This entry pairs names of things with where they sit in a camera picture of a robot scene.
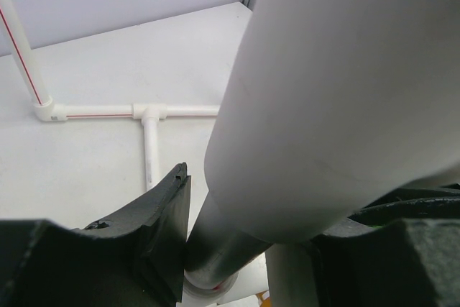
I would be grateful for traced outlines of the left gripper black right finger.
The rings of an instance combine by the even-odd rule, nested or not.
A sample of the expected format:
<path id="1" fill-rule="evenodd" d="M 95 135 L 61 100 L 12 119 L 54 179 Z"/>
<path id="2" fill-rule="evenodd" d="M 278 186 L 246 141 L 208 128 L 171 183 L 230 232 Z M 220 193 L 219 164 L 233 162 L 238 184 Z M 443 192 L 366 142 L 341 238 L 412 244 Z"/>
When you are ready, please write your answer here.
<path id="1" fill-rule="evenodd" d="M 459 185 L 398 188 L 304 246 L 320 306 L 458 306 Z"/>

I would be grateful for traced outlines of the white pipe assembly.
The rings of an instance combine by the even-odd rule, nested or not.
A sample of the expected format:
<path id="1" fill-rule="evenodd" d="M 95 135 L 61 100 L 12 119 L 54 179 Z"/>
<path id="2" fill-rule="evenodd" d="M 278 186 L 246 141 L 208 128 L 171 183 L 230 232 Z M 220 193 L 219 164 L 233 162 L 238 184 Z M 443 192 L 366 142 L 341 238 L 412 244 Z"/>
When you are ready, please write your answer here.
<path id="1" fill-rule="evenodd" d="M 258 0 L 217 108 L 57 104 L 12 0 L 1 29 L 39 119 L 140 119 L 147 191 L 187 165 L 179 303 L 320 306 L 306 242 L 459 181 L 459 0 Z"/>

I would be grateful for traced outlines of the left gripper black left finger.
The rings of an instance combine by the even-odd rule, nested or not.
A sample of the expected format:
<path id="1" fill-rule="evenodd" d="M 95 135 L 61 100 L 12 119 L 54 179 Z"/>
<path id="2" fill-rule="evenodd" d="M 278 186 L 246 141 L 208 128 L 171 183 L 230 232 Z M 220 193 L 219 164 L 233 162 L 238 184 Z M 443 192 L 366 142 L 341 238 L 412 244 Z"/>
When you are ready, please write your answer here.
<path id="1" fill-rule="evenodd" d="M 3 306 L 175 306 L 183 297 L 191 178 L 153 189 L 84 229 L 1 222 Z"/>

